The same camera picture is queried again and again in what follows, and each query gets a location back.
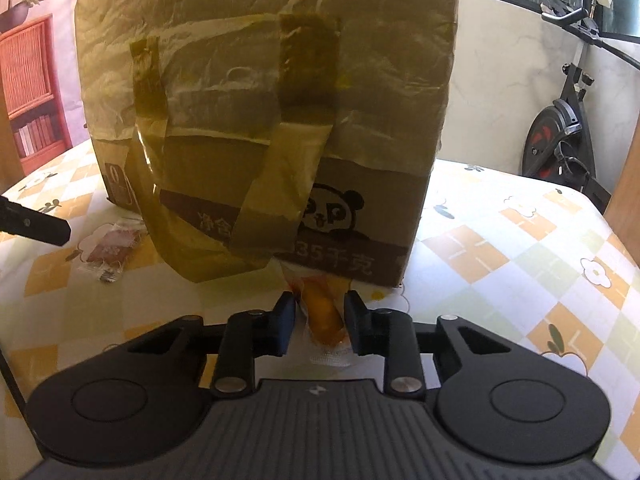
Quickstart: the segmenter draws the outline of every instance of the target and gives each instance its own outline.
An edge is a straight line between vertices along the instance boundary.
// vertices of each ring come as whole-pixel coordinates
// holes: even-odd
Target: checkered tablecloth
[[[640,270],[590,202],[545,182],[438,160],[402,286],[385,289],[277,260],[247,274],[190,283],[147,237],[121,279],[83,270],[82,240],[129,213],[107,201],[92,146],[61,155],[5,194],[65,218],[63,248],[0,234],[0,345],[26,396],[43,379],[184,314],[205,323],[270,308],[287,275],[312,274],[334,293],[433,322],[459,314],[586,373],[608,395],[612,421],[597,461],[620,480],[640,474]],[[424,360],[428,386],[437,385]],[[310,364],[298,334],[285,358],[259,358],[258,377],[382,376],[382,359]],[[9,395],[0,410],[0,478],[38,461]]]

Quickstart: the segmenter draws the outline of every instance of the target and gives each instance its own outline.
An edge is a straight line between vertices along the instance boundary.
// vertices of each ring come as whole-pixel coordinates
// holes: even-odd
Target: white wall
[[[499,0],[460,0],[459,21],[439,156],[518,173],[530,124],[559,96],[578,39]],[[640,58],[640,45],[607,41]],[[596,47],[586,71],[596,173],[613,191],[638,120],[640,72]]]

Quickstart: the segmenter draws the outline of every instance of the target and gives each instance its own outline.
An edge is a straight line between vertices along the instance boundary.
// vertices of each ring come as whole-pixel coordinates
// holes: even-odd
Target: packing tape
[[[136,127],[129,144],[125,175],[156,250],[166,263],[192,282],[264,267],[268,255],[232,254],[221,241],[204,235],[161,204],[168,108],[160,80],[158,38],[136,41],[130,51]]]
[[[290,252],[335,122],[340,21],[280,16],[281,122],[234,224],[229,248]]]

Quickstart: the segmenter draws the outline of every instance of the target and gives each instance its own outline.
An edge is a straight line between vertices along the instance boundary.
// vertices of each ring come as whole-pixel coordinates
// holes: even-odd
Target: exercise bike
[[[590,45],[608,50],[640,70],[640,62],[605,43],[593,20],[596,4],[610,7],[612,0],[592,0],[591,12],[573,9],[562,0],[545,0],[542,19],[580,38],[574,60],[562,67],[566,75],[560,97],[535,118],[522,154],[521,175],[567,186],[585,194],[604,213],[611,195],[596,181],[593,147],[584,96],[594,79],[583,70]]]

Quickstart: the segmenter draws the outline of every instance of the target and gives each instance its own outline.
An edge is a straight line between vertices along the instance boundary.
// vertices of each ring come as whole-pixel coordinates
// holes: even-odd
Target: small packet
[[[354,364],[356,355],[342,318],[342,301],[349,280],[330,274],[302,276],[300,274],[308,269],[300,267],[301,272],[295,272],[288,266],[281,266],[306,317],[303,342],[309,361],[340,368]]]
[[[119,279],[124,265],[146,234],[142,220],[118,220],[100,238],[86,258],[86,268],[94,272],[101,282],[113,283]]]

